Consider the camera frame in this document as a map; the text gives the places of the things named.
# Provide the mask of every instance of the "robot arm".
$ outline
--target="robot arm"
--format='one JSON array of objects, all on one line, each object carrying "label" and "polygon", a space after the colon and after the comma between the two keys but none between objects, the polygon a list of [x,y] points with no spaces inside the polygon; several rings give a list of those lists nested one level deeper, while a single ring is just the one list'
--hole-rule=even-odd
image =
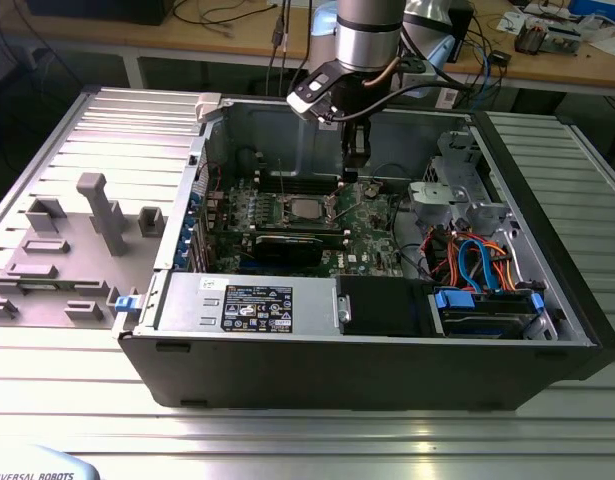
[{"label": "robot arm", "polygon": [[410,1],[407,8],[405,0],[338,0],[335,59],[296,85],[287,102],[305,119],[343,123],[344,179],[355,181],[356,170],[369,160],[372,106],[391,97],[392,74],[404,63],[399,57],[403,17],[412,16],[412,3],[427,11],[425,4],[438,2],[445,0]]}]

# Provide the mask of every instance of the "metal bracket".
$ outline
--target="metal bracket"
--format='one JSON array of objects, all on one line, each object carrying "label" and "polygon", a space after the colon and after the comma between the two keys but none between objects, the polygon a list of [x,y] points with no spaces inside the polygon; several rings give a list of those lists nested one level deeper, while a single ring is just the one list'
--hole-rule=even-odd
[{"label": "metal bracket", "polygon": [[222,94],[220,93],[201,93],[196,102],[196,119],[199,123],[206,123],[218,117],[224,107]]}]

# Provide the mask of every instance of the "blue latch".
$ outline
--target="blue latch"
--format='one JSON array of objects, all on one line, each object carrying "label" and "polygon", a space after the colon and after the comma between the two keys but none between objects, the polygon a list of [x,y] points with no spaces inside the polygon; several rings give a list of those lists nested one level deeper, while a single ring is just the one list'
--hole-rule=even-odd
[{"label": "blue latch", "polygon": [[124,297],[118,297],[114,308],[117,312],[138,312],[142,308],[142,295],[126,295]]},{"label": "blue latch", "polygon": [[540,293],[531,294],[531,303],[534,304],[534,307],[538,313],[542,313],[542,311],[545,310],[545,301],[543,300],[543,297],[540,296]]},{"label": "blue latch", "polygon": [[196,208],[198,205],[200,205],[200,195],[198,195],[196,192],[191,192],[191,194],[189,195],[189,204],[192,208]]},{"label": "blue latch", "polygon": [[436,306],[443,308],[476,308],[471,292],[463,290],[440,290],[435,295]]}]

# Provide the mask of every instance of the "side panel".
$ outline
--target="side panel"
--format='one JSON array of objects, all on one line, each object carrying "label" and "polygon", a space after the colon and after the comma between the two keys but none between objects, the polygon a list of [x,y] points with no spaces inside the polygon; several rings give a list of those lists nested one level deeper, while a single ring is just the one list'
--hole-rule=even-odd
[{"label": "side panel", "polygon": [[521,226],[524,223],[526,229],[532,232],[538,248],[587,336],[601,347],[591,362],[580,370],[572,371],[567,377],[586,379],[615,360],[615,332],[490,117],[485,113],[477,113],[474,120],[484,144],[481,147],[485,147],[483,150],[490,153],[488,160],[493,162],[492,168],[497,169],[500,177],[504,179],[509,193],[507,196],[515,204],[513,207],[522,215],[522,218],[518,219],[519,223]]},{"label": "side panel", "polygon": [[595,348],[264,342],[125,337],[164,406],[514,410]]}]

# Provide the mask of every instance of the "label sticker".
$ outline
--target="label sticker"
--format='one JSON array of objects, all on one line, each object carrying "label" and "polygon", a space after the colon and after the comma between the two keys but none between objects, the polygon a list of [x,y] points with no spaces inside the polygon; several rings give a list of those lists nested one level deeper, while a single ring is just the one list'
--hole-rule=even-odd
[{"label": "label sticker", "polygon": [[221,327],[226,332],[291,333],[291,287],[225,286]]},{"label": "label sticker", "polygon": [[203,277],[200,279],[200,290],[225,290],[229,285],[227,278]]}]

